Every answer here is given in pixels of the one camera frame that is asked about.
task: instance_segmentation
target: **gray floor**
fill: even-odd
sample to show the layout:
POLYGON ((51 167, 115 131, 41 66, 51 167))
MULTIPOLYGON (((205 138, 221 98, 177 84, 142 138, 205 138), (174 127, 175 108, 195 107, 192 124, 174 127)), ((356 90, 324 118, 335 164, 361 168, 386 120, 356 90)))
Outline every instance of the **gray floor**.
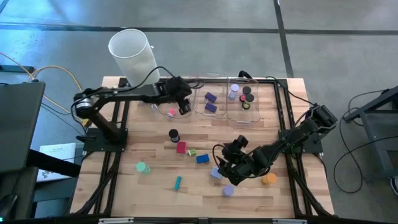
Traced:
MULTIPOLYGON (((283 0, 286 29, 398 30, 395 0, 283 0)), ((10 0, 0 13, 0 24, 51 24, 118 27, 252 28, 277 29, 271 0, 118 0, 37 1, 10 0)), ((24 65, 61 65, 73 72, 84 88, 100 85, 104 75, 120 75, 108 52, 115 32, 68 32, 0 29, 0 52, 24 65)), ((159 65, 178 75, 221 72, 229 76, 246 70, 253 76, 286 77, 279 34, 148 32, 159 65)), ((294 77, 305 79, 310 100, 327 105, 338 117, 351 97, 398 83, 396 35, 287 35, 294 77)), ((10 64, 0 58, 0 64, 10 64)), ((63 106, 78 91, 73 80, 58 70, 40 74, 46 94, 63 106)), ((0 73, 0 82, 19 83, 26 75, 0 73)), ((360 106, 375 95, 353 103, 360 106)), ((351 148, 367 141, 361 128, 343 125, 351 148)), ((74 142, 76 131, 45 110, 40 111, 32 148, 74 142)), ((323 140, 329 177, 345 152, 338 130, 323 140)), ((364 175, 376 169, 368 148, 355 152, 364 175)), ((345 189, 359 184, 349 157, 337 169, 345 189)), ((346 218, 398 222, 398 198, 388 180, 364 183, 356 194, 339 191, 328 180, 335 212, 346 218)), ((40 206, 51 206, 51 201, 40 206)), ((37 216, 59 215, 59 211, 37 216)))

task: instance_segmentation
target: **wooden tabletop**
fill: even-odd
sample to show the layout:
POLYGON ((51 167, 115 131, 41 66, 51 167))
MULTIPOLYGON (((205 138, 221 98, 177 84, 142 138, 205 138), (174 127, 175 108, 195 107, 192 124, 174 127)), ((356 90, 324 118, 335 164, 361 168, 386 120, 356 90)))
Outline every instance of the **wooden tabletop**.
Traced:
MULTIPOLYGON (((117 86, 120 77, 104 77, 103 86, 117 86)), ((301 78, 287 79, 289 90, 307 99, 304 81, 301 78)), ((260 178, 246 179, 237 187, 232 197, 226 198, 221 191, 230 184, 210 177, 215 165, 211 149, 215 144, 231 142, 240 134, 249 144, 249 151, 277 140, 279 120, 274 89, 271 85, 259 85, 260 121, 252 125, 235 126, 226 119, 203 116, 193 112, 189 121, 172 121, 152 112, 150 105, 131 102, 127 128, 127 147, 121 156, 118 181, 112 209, 113 217, 223 217, 223 218, 292 218, 292 198, 284 155, 271 167, 278 176, 277 183, 262 185, 260 178), (194 157, 176 153, 176 144, 169 138, 169 130, 177 129, 181 141, 188 149, 196 149, 198 155, 208 154, 209 164, 197 164, 194 157), (151 173, 142 175, 135 165, 144 161, 151 173), (175 191, 177 176, 182 177, 180 190, 175 191)), ((298 118, 308 109, 308 104, 290 97, 294 117, 298 118)), ((114 103, 108 103, 101 114, 112 117, 114 103)), ((71 212, 77 211, 89 199, 98 185, 104 153, 95 152, 85 159, 75 190, 71 212)), ((326 210, 333 213, 325 171, 319 159, 304 154, 303 164, 307 184, 326 210)), ((300 208, 304 212, 302 191, 297 186, 300 208)), ((106 205, 108 187, 104 191, 103 207, 106 205)))

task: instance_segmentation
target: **red cube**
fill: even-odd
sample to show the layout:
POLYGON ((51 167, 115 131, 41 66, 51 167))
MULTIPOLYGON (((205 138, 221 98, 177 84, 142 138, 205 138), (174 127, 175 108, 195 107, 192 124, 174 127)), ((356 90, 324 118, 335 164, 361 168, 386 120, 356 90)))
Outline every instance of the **red cube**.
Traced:
POLYGON ((187 147, 186 142, 178 142, 177 143, 177 153, 185 154, 185 148, 187 147))

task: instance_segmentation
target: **clear plastic bin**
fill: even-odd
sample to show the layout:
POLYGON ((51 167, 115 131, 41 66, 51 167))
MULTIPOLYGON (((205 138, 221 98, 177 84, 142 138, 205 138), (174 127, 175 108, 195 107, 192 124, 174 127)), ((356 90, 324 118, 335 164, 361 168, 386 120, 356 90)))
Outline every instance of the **clear plastic bin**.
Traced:
POLYGON ((238 124, 251 124, 259 121, 261 118, 258 98, 259 82, 248 78, 229 78, 228 88, 230 88, 232 84, 238 84, 239 90, 235 100, 230 100, 227 97, 227 118, 238 124), (250 87, 251 94, 254 96, 254 100, 250 103, 250 108, 248 110, 243 109, 242 102, 239 100, 239 97, 243 95, 243 88, 245 86, 250 87))
POLYGON ((224 74, 219 73, 207 73, 203 76, 209 78, 219 78, 225 80, 224 83, 204 83, 202 88, 197 89, 195 96, 195 112, 203 116, 210 118, 223 118, 226 113, 226 99, 228 96, 228 82, 227 77, 224 74), (217 97, 217 100, 213 103, 205 98, 207 93, 217 97), (205 109, 207 103, 211 103, 217 107, 217 110, 213 113, 205 109))
MULTIPOLYGON (((193 77, 182 77, 184 80, 189 80, 193 83, 190 83, 190 86, 195 85, 195 81, 197 80, 197 78, 193 78, 193 77)), ((178 109, 180 108, 178 106, 178 103, 163 103, 161 105, 158 105, 157 108, 159 110, 159 113, 164 115, 167 119, 171 120, 171 121, 189 121, 189 117, 192 114, 192 111, 194 110, 194 106, 195 106, 195 95, 196 95, 197 90, 196 89, 192 89, 192 94, 189 96, 186 96, 185 99, 189 99, 190 103, 191 103, 191 111, 181 115, 180 112, 178 111, 178 109), (174 110, 175 111, 175 115, 174 116, 170 116, 169 115, 169 111, 170 110, 174 110)))

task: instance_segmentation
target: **white cylinder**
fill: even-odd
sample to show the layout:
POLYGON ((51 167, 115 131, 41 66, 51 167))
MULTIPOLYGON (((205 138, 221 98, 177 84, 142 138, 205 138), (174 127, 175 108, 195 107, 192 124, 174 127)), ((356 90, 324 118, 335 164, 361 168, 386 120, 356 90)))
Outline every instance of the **white cylinder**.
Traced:
MULTIPOLYGON (((115 34, 108 45, 119 68, 131 86, 139 85, 156 65, 154 53, 146 35, 136 29, 126 29, 115 34)), ((152 72, 143 83, 159 81, 159 70, 152 72)))

